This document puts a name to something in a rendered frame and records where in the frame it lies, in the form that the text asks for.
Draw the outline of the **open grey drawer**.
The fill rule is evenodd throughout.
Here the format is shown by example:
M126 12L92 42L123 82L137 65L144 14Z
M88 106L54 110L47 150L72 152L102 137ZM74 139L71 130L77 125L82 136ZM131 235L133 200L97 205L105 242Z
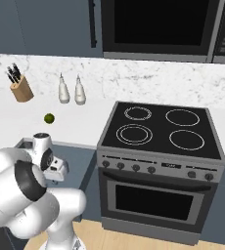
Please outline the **open grey drawer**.
M31 149L33 145L32 139L22 138L17 144L16 148L27 148Z

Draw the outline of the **wooden knife block with knives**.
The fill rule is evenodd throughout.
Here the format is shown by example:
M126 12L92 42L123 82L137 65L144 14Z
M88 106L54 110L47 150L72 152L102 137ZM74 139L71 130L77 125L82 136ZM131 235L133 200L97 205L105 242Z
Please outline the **wooden knife block with knives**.
M21 74L15 63L13 67L7 67L6 74L12 82L10 90L19 103L26 103L34 97L25 76Z

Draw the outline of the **oven door with window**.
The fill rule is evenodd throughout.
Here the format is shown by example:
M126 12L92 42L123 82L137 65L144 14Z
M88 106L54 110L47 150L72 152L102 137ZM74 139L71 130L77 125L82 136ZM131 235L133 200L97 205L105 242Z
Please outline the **oven door with window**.
M99 170L101 216L105 220L137 223L200 233L216 190L190 192L118 182Z

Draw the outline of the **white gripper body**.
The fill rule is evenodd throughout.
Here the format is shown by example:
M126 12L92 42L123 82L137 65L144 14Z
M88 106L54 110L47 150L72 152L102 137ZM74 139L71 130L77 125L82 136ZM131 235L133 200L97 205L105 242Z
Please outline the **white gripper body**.
M68 163L62 159L54 159L48 169L44 171L47 180L63 182L69 172Z

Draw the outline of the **black and silver microwave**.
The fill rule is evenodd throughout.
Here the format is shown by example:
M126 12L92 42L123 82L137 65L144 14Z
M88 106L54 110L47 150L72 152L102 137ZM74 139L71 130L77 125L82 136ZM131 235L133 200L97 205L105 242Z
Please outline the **black and silver microwave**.
M101 0L107 59L225 63L225 0Z

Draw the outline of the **black and silver stove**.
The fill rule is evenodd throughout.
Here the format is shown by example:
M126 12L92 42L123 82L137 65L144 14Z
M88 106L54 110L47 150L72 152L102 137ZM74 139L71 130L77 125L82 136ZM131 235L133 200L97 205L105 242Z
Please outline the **black and silver stove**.
M104 160L110 162L105 168ZM225 168L225 156L210 113L206 108L161 104L117 102L97 144L98 172L115 169L124 163L123 171L208 182L205 174L212 174L209 183L220 182ZM194 179L188 177L195 171ZM126 232L188 245L198 243L201 233L142 226L137 223L103 220L104 229Z

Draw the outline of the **green lime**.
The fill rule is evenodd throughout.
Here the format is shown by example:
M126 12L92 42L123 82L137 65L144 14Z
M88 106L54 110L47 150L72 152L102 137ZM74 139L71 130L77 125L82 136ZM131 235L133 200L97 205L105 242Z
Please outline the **green lime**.
M52 113L47 113L47 114L44 116L44 121L45 121L47 124L52 124L52 123L55 121L55 116L54 116Z

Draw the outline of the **blue-grey wall cabinet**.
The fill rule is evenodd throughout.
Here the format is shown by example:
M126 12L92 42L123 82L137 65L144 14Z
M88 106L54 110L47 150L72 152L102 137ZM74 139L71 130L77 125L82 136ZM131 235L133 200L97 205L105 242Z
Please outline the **blue-grey wall cabinet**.
M91 48L88 0L0 0L0 54L100 58L100 0L94 0Z

